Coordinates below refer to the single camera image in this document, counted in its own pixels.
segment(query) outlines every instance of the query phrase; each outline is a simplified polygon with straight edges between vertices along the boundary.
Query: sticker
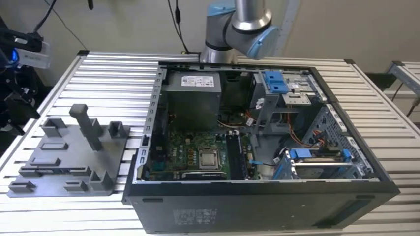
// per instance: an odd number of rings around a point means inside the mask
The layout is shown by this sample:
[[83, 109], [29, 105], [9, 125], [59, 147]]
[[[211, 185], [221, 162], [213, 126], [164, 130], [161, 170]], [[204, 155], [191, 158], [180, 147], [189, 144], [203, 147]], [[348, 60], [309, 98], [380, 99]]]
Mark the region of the sticker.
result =
[[299, 85], [295, 84], [295, 83], [289, 83], [289, 87], [291, 87], [292, 89], [297, 89], [297, 88], [299, 88]]
[[212, 76], [183, 76], [181, 86], [215, 87], [215, 81]]
[[253, 119], [252, 119], [252, 118], [248, 118], [248, 120], [247, 120], [247, 125], [251, 126], [252, 123], [253, 123]]
[[176, 209], [176, 225], [209, 225], [216, 223], [217, 209]]

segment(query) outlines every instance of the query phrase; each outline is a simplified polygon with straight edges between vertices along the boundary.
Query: blue plastic latch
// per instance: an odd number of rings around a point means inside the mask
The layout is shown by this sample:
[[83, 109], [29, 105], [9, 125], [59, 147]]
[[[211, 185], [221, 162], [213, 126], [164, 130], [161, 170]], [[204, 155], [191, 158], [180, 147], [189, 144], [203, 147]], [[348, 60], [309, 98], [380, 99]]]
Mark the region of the blue plastic latch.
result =
[[349, 162], [352, 159], [352, 154], [348, 149], [343, 149], [344, 162]]
[[287, 94], [289, 87], [284, 82], [283, 74], [279, 71], [265, 70], [264, 75], [269, 91], [272, 93]]
[[291, 159], [296, 159], [297, 158], [295, 149], [291, 150], [289, 154], [291, 154]]
[[311, 158], [312, 154], [309, 149], [295, 149], [297, 158]]

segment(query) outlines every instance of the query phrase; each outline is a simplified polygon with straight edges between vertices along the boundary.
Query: gray vertical post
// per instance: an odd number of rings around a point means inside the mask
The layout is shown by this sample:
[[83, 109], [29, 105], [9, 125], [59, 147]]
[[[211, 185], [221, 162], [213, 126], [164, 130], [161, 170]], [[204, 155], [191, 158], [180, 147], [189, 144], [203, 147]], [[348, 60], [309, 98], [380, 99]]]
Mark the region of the gray vertical post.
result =
[[91, 148], [95, 151], [103, 149], [103, 145], [99, 140], [97, 132], [92, 126], [89, 116], [87, 115], [87, 105], [85, 104], [73, 104], [71, 111], [71, 116], [77, 120], [80, 131], [84, 134], [84, 137], [91, 145]]

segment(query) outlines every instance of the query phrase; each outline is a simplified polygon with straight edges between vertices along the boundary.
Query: motherboard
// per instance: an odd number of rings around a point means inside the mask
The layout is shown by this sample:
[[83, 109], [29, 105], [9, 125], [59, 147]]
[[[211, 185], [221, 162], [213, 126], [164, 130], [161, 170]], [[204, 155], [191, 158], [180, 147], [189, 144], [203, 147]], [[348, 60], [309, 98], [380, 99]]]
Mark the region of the motherboard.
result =
[[209, 175], [215, 180], [251, 179], [256, 175], [249, 158], [247, 134], [171, 131], [165, 158], [152, 161], [151, 180], [205, 180]]

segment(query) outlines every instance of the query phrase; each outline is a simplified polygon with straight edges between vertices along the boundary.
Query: power cable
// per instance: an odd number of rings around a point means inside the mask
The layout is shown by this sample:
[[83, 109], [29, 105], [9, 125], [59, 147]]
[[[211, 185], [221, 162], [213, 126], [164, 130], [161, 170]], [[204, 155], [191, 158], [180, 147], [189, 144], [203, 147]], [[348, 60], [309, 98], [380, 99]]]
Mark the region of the power cable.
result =
[[41, 19], [41, 21], [37, 23], [37, 25], [35, 26], [35, 29], [33, 29], [33, 32], [32, 33], [37, 33], [39, 32], [39, 29], [41, 28], [41, 26], [43, 26], [43, 24], [44, 24], [44, 22], [45, 22], [45, 20], [47, 20], [47, 18], [48, 18], [48, 16], [49, 16], [49, 14], [51, 14], [51, 11], [52, 11], [52, 8], [53, 8], [53, 5], [55, 5], [55, 3], [57, 2], [57, 0], [53, 0], [52, 1], [52, 3], [49, 4], [48, 2], [48, 5], [49, 5], [49, 8], [48, 8], [48, 10], [47, 10], [47, 12], [45, 12], [45, 15], [44, 15], [44, 17], [43, 17], [43, 19]]
[[[51, 5], [55, 3], [55, 2], [53, 2], [52, 4], [49, 4], [49, 2], [48, 2], [47, 0], [44, 0], [44, 2], [49, 5], [49, 7], [51, 7]], [[87, 50], [87, 47], [85, 47], [84, 43], [81, 42], [81, 40], [79, 39], [79, 37], [75, 35], [75, 33], [72, 32], [72, 30], [68, 28], [67, 24], [64, 23], [64, 20], [61, 19], [60, 15], [59, 15], [59, 13], [55, 11], [55, 9], [52, 9], [52, 11], [53, 11], [53, 13], [56, 14], [59, 20], [61, 21], [61, 23], [63, 23], [65, 29], [67, 29], [68, 32], [73, 35], [73, 37], [76, 38], [76, 40], [80, 42], [81, 46], [83, 46], [84, 49]]]
[[395, 97], [396, 97], [396, 94], [399, 93], [399, 91], [400, 91], [400, 89], [401, 89], [401, 87], [403, 87], [403, 84], [404, 84], [404, 83], [401, 82], [399, 88], [397, 88], [396, 91], [395, 91], [395, 94], [393, 94], [392, 99], [391, 99], [392, 102], [393, 102], [393, 99], [395, 99]]
[[179, 7], [177, 7], [177, 1], [176, 1], [176, 15], [177, 15], [177, 17], [176, 17], [176, 22], [175, 22], [175, 16], [173, 16], [173, 11], [172, 11], [172, 6], [171, 6], [171, 1], [168, 0], [168, 6], [169, 6], [169, 11], [171, 11], [171, 17], [172, 17], [172, 22], [173, 22], [173, 27], [175, 27], [175, 31], [176, 31], [176, 34], [177, 34], [177, 37], [179, 37], [179, 39], [181, 40], [181, 43], [183, 43], [183, 47], [184, 47], [184, 50], [185, 50], [185, 52], [187, 53], [189, 53], [189, 51], [188, 51], [188, 48], [187, 48], [187, 45], [185, 45], [185, 43], [184, 43], [184, 39], [183, 39], [183, 33], [180, 32], [180, 11], [179, 11]]

